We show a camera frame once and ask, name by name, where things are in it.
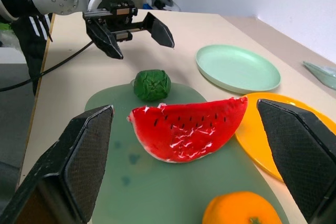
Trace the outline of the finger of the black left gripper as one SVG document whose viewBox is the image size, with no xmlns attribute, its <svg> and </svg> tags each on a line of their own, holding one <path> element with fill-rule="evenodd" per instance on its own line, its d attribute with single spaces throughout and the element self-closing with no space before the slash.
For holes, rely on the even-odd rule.
<svg viewBox="0 0 336 224">
<path fill-rule="evenodd" d="M 151 37 L 161 46 L 175 47 L 173 35 L 167 25 L 161 22 L 152 13 L 148 12 L 142 23 L 142 28 L 147 30 Z"/>
<path fill-rule="evenodd" d="M 123 59 L 123 54 L 117 40 L 105 21 L 100 22 L 97 19 L 86 19 L 86 32 L 93 43 L 108 57 L 119 60 Z"/>
</svg>

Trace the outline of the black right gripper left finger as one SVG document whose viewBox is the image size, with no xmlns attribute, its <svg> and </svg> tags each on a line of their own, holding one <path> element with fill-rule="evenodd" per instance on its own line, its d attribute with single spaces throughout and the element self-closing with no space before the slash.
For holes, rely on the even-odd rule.
<svg viewBox="0 0 336 224">
<path fill-rule="evenodd" d="M 104 177 L 112 105 L 70 120 L 1 213 L 1 223 L 88 223 Z"/>
</svg>

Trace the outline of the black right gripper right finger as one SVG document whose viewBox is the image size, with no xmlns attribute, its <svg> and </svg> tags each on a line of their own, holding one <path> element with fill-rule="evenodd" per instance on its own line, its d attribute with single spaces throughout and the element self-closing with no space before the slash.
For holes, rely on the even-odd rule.
<svg viewBox="0 0 336 224">
<path fill-rule="evenodd" d="M 335 134 L 314 113 L 259 99 L 276 168 L 307 223 L 335 223 Z"/>
</svg>

